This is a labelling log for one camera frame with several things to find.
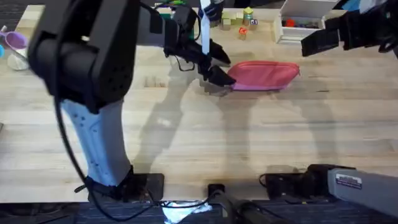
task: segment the white box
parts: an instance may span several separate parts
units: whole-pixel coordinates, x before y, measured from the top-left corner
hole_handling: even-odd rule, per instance
[[[339,0],[286,0],[274,20],[275,41],[278,44],[300,44],[304,37],[325,28],[325,14],[333,9]],[[316,22],[319,29],[282,27],[283,19],[297,22]]]

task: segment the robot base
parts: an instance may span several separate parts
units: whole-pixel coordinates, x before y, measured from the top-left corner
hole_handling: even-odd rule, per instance
[[[163,174],[134,174],[131,170],[126,178],[117,186],[104,186],[95,182],[90,177],[86,178],[86,187],[91,187],[99,202],[131,202],[138,200],[160,201],[163,198]]]

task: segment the sticker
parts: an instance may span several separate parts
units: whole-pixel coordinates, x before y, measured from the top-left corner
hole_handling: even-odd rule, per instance
[[[344,185],[355,189],[362,189],[362,179],[344,174],[336,174],[336,184]]]

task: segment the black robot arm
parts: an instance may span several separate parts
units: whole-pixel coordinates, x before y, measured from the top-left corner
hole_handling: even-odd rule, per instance
[[[361,14],[359,10],[325,22],[318,30],[301,41],[303,56],[313,55],[339,46],[344,50],[379,45],[386,53],[398,46],[398,0],[388,0]]]
[[[72,0],[47,4],[30,42],[28,60],[33,71],[54,95],[52,68],[56,38]],[[205,80],[219,86],[235,80],[217,66],[213,58],[230,64],[222,47],[211,41],[210,53],[189,39],[196,12],[177,7],[173,19],[139,1],[85,1],[72,12],[72,21],[62,42],[60,97],[86,105],[92,112],[123,98],[130,88],[136,45],[163,47],[166,57],[176,55],[198,65]]]

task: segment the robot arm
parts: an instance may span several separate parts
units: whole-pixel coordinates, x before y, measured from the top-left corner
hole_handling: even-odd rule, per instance
[[[313,203],[334,198],[398,217],[398,178],[352,167],[312,164],[303,174],[264,174],[270,199]]]
[[[211,61],[229,64],[229,58],[212,41],[210,53],[204,55],[201,46],[189,39],[197,18],[189,7],[177,7],[173,19],[164,19],[139,1],[84,1],[70,12],[74,1],[46,4],[29,45],[30,67],[51,95],[57,91],[74,125],[88,164],[85,185],[115,200],[137,199],[140,190],[155,186],[151,191],[160,200],[163,175],[134,174],[124,148],[121,111],[133,79],[136,45],[162,47],[166,57],[193,62],[205,80],[220,86],[235,80]],[[72,20],[62,27],[68,13]],[[55,55],[60,29],[67,35],[60,55]],[[54,88],[51,71],[57,56],[60,71]]]
[[[333,49],[340,41],[344,50],[380,45],[379,52],[386,53],[398,45],[398,1],[388,0],[363,13],[346,12],[325,25],[301,41],[304,57]]]

